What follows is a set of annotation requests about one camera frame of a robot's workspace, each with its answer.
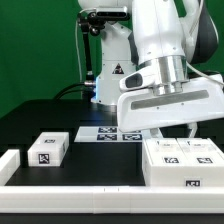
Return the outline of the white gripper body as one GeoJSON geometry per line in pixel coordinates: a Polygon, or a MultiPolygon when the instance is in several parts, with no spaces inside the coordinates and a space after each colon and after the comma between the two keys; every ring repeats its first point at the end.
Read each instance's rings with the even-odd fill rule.
{"type": "Polygon", "coordinates": [[[211,78],[191,79],[176,94],[155,96],[149,88],[122,94],[117,104],[118,128],[133,132],[223,118],[224,92],[218,84],[223,78],[221,74],[211,78]]]}

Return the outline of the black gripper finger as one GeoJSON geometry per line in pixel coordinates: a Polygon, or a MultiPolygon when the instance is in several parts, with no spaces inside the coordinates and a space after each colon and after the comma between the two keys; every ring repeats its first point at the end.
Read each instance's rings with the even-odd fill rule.
{"type": "Polygon", "coordinates": [[[189,130],[188,137],[189,138],[194,138],[195,135],[196,135],[197,129],[198,129],[197,123],[196,122],[189,123],[187,125],[187,127],[188,127],[188,130],[189,130]]]}
{"type": "Polygon", "coordinates": [[[159,128],[151,129],[150,135],[152,138],[162,138],[163,137],[159,128]]]}

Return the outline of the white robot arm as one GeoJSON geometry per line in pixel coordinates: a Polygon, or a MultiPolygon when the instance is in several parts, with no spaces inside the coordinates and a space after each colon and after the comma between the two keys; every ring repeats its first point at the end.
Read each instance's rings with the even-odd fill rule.
{"type": "Polygon", "coordinates": [[[204,0],[78,0],[87,32],[101,36],[102,70],[92,102],[117,114],[122,132],[187,125],[194,137],[201,121],[224,117],[221,74],[198,72],[219,42],[204,0]]]}

